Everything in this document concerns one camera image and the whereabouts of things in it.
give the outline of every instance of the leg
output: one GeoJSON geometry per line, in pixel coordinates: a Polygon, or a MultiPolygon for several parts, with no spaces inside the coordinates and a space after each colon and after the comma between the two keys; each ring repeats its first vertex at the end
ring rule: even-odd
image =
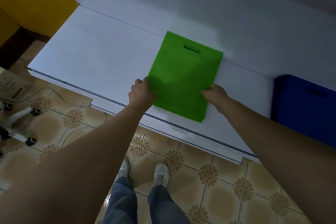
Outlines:
{"type": "Polygon", "coordinates": [[[105,215],[101,224],[137,224],[137,196],[128,177],[129,164],[124,160],[117,180],[111,189],[105,215]]]}
{"type": "Polygon", "coordinates": [[[152,224],[190,224],[182,209],[174,203],[166,189],[169,171],[165,164],[159,163],[154,172],[154,187],[148,195],[152,224]]]}

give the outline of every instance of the green bag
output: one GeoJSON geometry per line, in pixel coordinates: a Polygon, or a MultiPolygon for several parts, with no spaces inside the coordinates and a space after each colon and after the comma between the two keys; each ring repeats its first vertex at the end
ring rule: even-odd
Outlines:
{"type": "Polygon", "coordinates": [[[148,74],[154,105],[202,122],[208,101],[201,94],[213,84],[223,52],[167,32],[148,74]]]}

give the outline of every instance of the forearm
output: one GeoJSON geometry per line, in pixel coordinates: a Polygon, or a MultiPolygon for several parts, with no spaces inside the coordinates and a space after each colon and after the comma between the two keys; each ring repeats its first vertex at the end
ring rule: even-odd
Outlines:
{"type": "Polygon", "coordinates": [[[229,97],[217,108],[311,221],[328,223],[335,219],[333,148],[271,121],[229,97]]]}
{"type": "Polygon", "coordinates": [[[125,107],[109,122],[34,167],[29,176],[15,183],[0,198],[0,218],[4,218],[1,222],[15,219],[15,223],[26,223],[27,219],[20,216],[24,216],[24,212],[35,212],[38,205],[35,216],[38,222],[43,219],[59,223],[72,219],[75,223],[93,223],[142,115],[125,107]],[[18,204],[22,205],[20,215],[11,212],[18,204]],[[50,205],[62,211],[49,218],[52,216],[50,205]]]}

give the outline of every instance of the shoe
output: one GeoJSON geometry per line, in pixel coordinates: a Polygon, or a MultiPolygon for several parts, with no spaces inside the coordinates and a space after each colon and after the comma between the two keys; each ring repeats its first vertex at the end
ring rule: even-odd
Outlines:
{"type": "Polygon", "coordinates": [[[124,161],[121,164],[121,167],[119,169],[118,175],[115,178],[115,180],[117,180],[119,177],[126,177],[126,178],[128,178],[128,173],[129,173],[129,162],[128,162],[127,158],[124,158],[124,161]]]}
{"type": "Polygon", "coordinates": [[[166,187],[169,180],[169,170],[166,164],[158,163],[154,171],[154,186],[162,185],[166,187]]]}

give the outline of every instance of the jeans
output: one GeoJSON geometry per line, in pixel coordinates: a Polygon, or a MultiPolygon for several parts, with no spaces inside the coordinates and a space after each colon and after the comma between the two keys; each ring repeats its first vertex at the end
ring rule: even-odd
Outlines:
{"type": "MultiPolygon", "coordinates": [[[[153,187],[148,195],[148,204],[152,224],[190,224],[182,209],[174,203],[162,185],[153,187]]],[[[126,177],[120,177],[111,189],[101,224],[137,224],[137,210],[137,196],[131,182],[126,177]]]]}

